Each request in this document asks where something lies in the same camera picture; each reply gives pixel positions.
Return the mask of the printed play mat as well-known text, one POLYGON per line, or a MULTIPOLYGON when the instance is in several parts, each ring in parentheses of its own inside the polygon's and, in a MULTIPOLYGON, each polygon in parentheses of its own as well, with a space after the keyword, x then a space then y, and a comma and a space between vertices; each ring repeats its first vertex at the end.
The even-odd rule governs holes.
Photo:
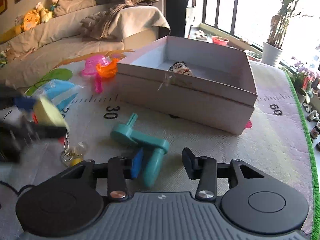
POLYGON ((319 194, 316 157, 309 136, 310 124, 288 75, 274 67, 252 63, 258 98, 251 116, 250 128, 241 135, 203 126, 146 108, 124 103, 108 88, 103 94, 92 93, 89 79, 80 76, 83 62, 73 62, 72 83, 81 86, 71 104, 63 110, 70 128, 70 145, 83 141, 88 145, 85 158, 104 163, 132 150, 110 138, 112 127, 125 123, 132 113, 138 115, 134 128, 169 142, 153 191, 195 191, 196 182, 189 180, 182 166, 182 150, 190 148, 195 155, 227 163, 242 159, 265 173, 300 191, 309 204, 303 231, 319 239, 319 194))

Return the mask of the pink flower plant pot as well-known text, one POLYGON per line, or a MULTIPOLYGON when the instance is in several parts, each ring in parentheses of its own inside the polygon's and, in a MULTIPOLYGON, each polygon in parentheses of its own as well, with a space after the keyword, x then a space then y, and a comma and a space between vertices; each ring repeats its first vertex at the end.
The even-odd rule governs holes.
POLYGON ((317 86, 319 84, 319 70, 315 67, 310 67, 307 62, 291 57, 293 66, 287 68, 290 75, 291 82, 298 96, 298 101, 309 103, 310 100, 316 95, 317 86))

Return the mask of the pink cardboard box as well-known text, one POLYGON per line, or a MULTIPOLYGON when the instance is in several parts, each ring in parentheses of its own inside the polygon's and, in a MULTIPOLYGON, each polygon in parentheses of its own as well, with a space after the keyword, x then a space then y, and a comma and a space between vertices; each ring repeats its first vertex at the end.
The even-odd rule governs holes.
POLYGON ((166 36, 118 62, 125 102, 240 135, 254 111, 257 88, 244 51, 166 36), (183 61, 193 76, 169 71, 183 61))

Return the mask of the white plant pot bamboo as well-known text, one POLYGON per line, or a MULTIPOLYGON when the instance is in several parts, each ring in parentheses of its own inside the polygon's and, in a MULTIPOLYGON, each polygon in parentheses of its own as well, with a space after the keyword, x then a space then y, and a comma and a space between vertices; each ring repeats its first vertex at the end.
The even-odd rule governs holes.
POLYGON ((291 18, 300 16, 295 13, 298 2, 301 0, 280 0, 281 7, 278 13, 271 18, 270 33, 263 46, 261 62, 270 66, 277 66, 281 61, 282 46, 291 18))

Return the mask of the red plastic basin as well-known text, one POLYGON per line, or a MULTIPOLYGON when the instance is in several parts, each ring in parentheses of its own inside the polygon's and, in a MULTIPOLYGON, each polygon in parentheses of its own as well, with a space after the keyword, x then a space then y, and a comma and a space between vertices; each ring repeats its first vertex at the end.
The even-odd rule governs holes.
POLYGON ((227 46, 229 40, 220 36, 212 36, 212 42, 220 46, 227 46))

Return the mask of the orange plastic toy cup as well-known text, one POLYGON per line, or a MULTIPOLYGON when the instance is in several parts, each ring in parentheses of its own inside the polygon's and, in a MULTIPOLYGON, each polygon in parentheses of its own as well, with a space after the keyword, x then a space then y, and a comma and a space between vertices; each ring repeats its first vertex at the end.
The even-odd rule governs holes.
POLYGON ((107 65, 98 63, 96 65, 97 73, 100 75, 100 77, 103 77, 103 78, 114 77, 118 72, 118 67, 117 67, 118 62, 119 62, 118 59, 112 59, 112 61, 107 65))

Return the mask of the yellow sponge block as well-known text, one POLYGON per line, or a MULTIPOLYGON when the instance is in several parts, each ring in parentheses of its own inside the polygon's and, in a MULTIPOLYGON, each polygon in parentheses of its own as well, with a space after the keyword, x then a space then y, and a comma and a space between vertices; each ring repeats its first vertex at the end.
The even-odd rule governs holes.
POLYGON ((38 98, 33 106, 37 122, 41 125, 64 127, 69 131, 69 126, 57 107, 47 98, 38 98))

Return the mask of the beige covered sofa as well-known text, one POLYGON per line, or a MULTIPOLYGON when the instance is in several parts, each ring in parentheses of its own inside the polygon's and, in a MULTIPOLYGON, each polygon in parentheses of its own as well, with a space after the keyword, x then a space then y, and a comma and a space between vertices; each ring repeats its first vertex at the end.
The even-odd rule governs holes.
POLYGON ((63 60, 140 48, 158 38, 158 29, 166 34, 170 31, 163 13, 150 5, 121 10, 108 30, 115 39, 96 40, 82 35, 83 18, 112 6, 97 5, 53 18, 1 44, 1 51, 9 58, 1 68, 1 83, 16 88, 29 87, 63 60))

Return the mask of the teal plastic toy crank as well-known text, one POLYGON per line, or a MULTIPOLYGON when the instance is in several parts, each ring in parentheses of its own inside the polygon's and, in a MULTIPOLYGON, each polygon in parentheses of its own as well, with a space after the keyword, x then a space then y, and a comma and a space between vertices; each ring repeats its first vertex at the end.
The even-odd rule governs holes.
POLYGON ((138 115, 132 113, 125 124, 116 124, 111 131, 111 138, 116 142, 127 146, 138 146, 151 152, 151 156, 146 162, 142 180, 146 187, 152 187, 160 173, 164 156, 169 150, 169 142, 146 135, 133 128, 138 115))

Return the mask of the blue white wipes pack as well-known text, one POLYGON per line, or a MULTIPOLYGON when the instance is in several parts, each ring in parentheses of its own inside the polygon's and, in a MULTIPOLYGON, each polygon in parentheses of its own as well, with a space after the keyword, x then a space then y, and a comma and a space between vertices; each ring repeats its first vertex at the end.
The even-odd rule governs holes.
POLYGON ((37 88, 32 97, 46 97, 58 110, 66 109, 83 87, 74 83, 53 79, 37 88))

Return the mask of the yellow plush toy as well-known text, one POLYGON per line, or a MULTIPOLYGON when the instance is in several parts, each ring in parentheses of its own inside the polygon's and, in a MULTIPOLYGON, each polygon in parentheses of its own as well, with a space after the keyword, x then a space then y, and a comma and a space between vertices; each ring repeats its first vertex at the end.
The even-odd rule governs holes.
POLYGON ((38 24, 47 23, 53 18, 53 12, 46 9, 41 2, 34 9, 28 11, 23 17, 22 30, 28 31, 38 24))

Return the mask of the pink plastic toy net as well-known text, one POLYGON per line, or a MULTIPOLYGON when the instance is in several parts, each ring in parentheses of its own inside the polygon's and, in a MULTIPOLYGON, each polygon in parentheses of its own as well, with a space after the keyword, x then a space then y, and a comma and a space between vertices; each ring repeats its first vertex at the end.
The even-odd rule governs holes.
POLYGON ((111 63, 109 57, 104 57, 103 55, 94 55, 85 59, 84 69, 81 71, 81 76, 83 77, 94 77, 94 91, 97 94, 103 92, 102 77, 97 71, 97 65, 101 67, 106 67, 111 63))

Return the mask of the keychain with yellow charm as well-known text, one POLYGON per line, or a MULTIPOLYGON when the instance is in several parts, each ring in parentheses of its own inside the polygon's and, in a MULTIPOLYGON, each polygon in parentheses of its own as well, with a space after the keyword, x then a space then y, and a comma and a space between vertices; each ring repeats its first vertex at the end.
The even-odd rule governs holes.
POLYGON ((79 142, 76 146, 70 146, 69 134, 67 133, 63 141, 63 151, 61 153, 61 162, 72 167, 84 160, 84 155, 87 153, 88 145, 85 142, 79 142))

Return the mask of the brown blanket on sofa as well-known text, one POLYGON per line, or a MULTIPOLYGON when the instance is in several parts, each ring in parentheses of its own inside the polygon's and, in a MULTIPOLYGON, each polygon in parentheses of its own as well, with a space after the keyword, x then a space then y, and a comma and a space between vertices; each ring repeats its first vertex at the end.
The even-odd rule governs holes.
POLYGON ((81 20, 80 32, 82 35, 94 38, 96 40, 115 39, 116 37, 109 34, 108 30, 112 23, 115 22, 117 14, 126 8, 138 6, 150 6, 159 0, 124 0, 106 11, 97 12, 81 20))

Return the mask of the cartoon man figure toy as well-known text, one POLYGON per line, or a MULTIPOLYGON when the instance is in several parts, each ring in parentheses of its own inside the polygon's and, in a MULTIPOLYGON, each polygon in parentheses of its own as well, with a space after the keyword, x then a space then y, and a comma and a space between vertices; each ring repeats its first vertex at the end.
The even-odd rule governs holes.
POLYGON ((169 71, 177 73, 177 74, 183 74, 188 76, 193 76, 192 71, 187 67, 185 62, 179 61, 175 62, 170 68, 169 71))

